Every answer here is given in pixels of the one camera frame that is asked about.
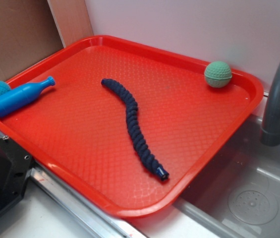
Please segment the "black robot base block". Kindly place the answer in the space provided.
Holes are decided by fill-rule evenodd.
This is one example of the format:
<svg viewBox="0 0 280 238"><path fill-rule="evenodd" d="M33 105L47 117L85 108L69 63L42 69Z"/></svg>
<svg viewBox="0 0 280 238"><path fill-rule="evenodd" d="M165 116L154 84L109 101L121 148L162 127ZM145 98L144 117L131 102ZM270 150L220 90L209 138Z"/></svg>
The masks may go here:
<svg viewBox="0 0 280 238"><path fill-rule="evenodd" d="M14 140L0 138L0 216L25 194L33 157Z"/></svg>

